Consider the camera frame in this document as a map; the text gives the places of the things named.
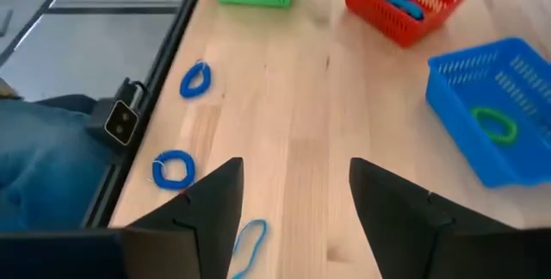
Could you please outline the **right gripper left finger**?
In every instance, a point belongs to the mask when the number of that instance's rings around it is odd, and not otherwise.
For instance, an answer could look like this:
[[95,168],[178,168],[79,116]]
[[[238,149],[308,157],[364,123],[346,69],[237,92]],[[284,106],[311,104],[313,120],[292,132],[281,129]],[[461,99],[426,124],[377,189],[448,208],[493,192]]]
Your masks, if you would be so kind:
[[244,160],[231,158],[123,229],[127,279],[226,279],[241,217]]

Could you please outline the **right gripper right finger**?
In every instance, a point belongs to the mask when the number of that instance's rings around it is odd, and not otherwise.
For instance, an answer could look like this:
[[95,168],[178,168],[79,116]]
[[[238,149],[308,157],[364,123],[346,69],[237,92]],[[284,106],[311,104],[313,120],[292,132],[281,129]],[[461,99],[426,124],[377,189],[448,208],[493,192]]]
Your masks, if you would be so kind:
[[350,191],[383,279],[423,279],[441,232],[513,228],[363,158],[350,160]]

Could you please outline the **grey-blue rubber band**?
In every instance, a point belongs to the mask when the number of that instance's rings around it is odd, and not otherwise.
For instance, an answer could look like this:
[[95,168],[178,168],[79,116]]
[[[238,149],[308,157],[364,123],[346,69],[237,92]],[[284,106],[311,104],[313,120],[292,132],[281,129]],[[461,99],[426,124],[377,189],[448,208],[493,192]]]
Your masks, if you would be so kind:
[[245,277],[248,275],[248,273],[251,271],[251,268],[255,264],[256,259],[257,259],[257,254],[260,250],[260,247],[262,246],[264,240],[266,239],[266,235],[267,235],[268,230],[269,230],[268,221],[265,220],[265,219],[250,220],[238,232],[238,235],[236,237],[235,244],[234,244],[234,247],[233,247],[232,254],[235,255],[238,252],[239,246],[241,244],[241,241],[242,241],[242,238],[243,238],[245,232],[248,229],[253,228],[254,226],[260,226],[262,228],[262,231],[259,234],[257,240],[255,241],[255,243],[253,245],[251,255],[249,257],[247,265],[242,270],[239,270],[235,275],[233,275],[232,279],[245,279]]
[[404,11],[412,18],[420,21],[424,19],[424,11],[420,5],[414,3],[412,0],[385,0],[395,6],[396,8]]

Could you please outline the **blue plastic basket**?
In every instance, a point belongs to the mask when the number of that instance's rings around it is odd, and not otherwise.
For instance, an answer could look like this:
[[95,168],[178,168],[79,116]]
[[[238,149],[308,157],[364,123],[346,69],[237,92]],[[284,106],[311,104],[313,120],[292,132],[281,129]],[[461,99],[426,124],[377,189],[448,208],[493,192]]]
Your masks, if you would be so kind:
[[428,66],[426,101],[485,186],[551,183],[551,62],[511,37]]

